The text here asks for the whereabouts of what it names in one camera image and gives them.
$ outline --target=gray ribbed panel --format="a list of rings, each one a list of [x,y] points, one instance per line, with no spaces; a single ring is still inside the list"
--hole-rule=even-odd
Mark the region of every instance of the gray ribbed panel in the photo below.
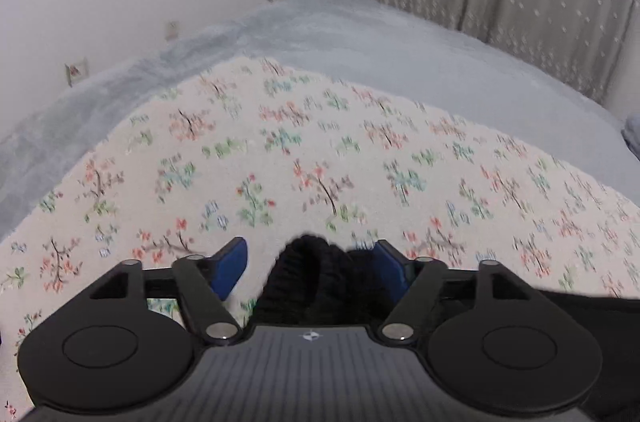
[[[99,422],[500,421],[440,391],[410,351],[373,342],[364,328],[259,326],[246,342],[210,348],[164,399]],[[48,408],[24,422],[89,422]],[[578,410],[540,419],[587,422]]]

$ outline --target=round black disc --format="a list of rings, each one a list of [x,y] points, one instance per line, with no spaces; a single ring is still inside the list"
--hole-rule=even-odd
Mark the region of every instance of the round black disc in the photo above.
[[[36,404],[71,412],[109,412],[149,401],[175,386],[192,358],[178,323],[140,308],[96,301],[78,315],[54,313],[18,354]]]
[[[582,401],[602,357],[590,333],[563,313],[534,302],[496,301],[437,328],[428,361],[460,401],[500,415],[532,416]]]

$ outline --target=silver screw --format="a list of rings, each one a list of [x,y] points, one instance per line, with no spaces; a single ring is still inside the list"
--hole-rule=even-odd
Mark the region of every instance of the silver screw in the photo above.
[[[213,323],[207,326],[206,333],[214,339],[229,339],[238,333],[238,328],[231,323]]]
[[[414,335],[414,329],[404,323],[390,323],[382,328],[382,335],[388,339],[404,341]]]

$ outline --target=black knitted item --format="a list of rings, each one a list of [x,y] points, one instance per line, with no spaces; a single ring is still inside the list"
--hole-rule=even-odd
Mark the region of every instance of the black knitted item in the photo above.
[[[376,329],[393,304],[369,261],[370,251],[345,253],[325,239],[305,235],[278,256],[248,326],[337,326]]]

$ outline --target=gray blanket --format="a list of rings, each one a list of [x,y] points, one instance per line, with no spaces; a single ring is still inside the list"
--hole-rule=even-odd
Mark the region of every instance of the gray blanket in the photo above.
[[[640,205],[640,162],[606,110],[473,38],[373,0],[285,0],[92,76],[0,142],[0,240],[159,89],[238,55],[370,85],[530,142]]]

